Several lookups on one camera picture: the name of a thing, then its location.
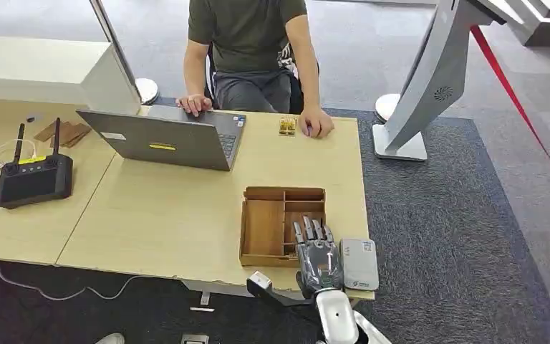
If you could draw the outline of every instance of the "black remote controller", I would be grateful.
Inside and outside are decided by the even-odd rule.
[[[56,119],[54,152],[20,160],[24,124],[20,125],[16,153],[0,176],[0,207],[15,209],[52,199],[65,199],[72,193],[72,159],[58,153],[60,119]]]

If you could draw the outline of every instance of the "red rope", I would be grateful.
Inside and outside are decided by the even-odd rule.
[[[492,49],[488,45],[488,42],[486,41],[486,38],[484,37],[482,30],[480,29],[479,26],[475,25],[471,27],[471,33],[473,33],[473,36],[476,38],[476,41],[478,42],[480,49],[482,50],[484,56],[488,60],[488,63],[490,64],[490,67],[492,67],[492,70],[496,74],[498,80],[501,81],[501,84],[505,88],[505,91],[507,91],[507,94],[511,98],[511,101],[518,109],[518,112],[520,113],[520,115],[528,125],[528,128],[530,128],[530,131],[534,134],[534,137],[539,142],[539,145],[541,145],[541,148],[543,148],[543,151],[547,155],[547,158],[549,158],[550,160],[550,154],[547,151],[547,148],[545,148],[545,145],[543,144],[543,141],[541,141],[539,134],[536,133],[536,130],[534,129],[534,126],[532,125],[530,118],[528,118],[528,115],[526,114],[524,107],[522,106],[519,99],[517,98],[516,93],[513,91],[513,88],[511,87],[509,80],[507,80],[507,77],[505,77],[505,74],[503,73],[501,66],[498,64],[498,61],[496,60],[496,57],[494,56]]]

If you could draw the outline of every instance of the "laptop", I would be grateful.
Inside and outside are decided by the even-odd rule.
[[[154,105],[148,116],[77,113],[123,158],[230,171],[246,116]]]

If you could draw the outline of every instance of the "stanchion base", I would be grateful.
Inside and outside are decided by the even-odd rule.
[[[136,79],[136,87],[140,93],[140,101],[143,105],[152,104],[159,95],[159,89],[157,84],[151,79],[139,77]]]
[[[389,118],[391,118],[391,115],[393,115],[393,111],[395,111],[395,107],[400,102],[400,98],[401,95],[393,93],[389,95],[383,95],[382,97],[378,98],[374,105],[376,109],[376,117],[381,122],[386,123]]]
[[[414,135],[413,138],[398,150],[385,150],[389,143],[391,143],[391,140],[389,139],[389,132],[384,125],[373,125],[372,136],[374,137],[374,150],[376,156],[379,158],[414,161],[427,160],[427,151],[425,150],[425,142],[421,133]]]

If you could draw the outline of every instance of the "gray pants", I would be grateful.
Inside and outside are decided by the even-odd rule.
[[[222,110],[289,113],[290,72],[216,72],[214,86]]]

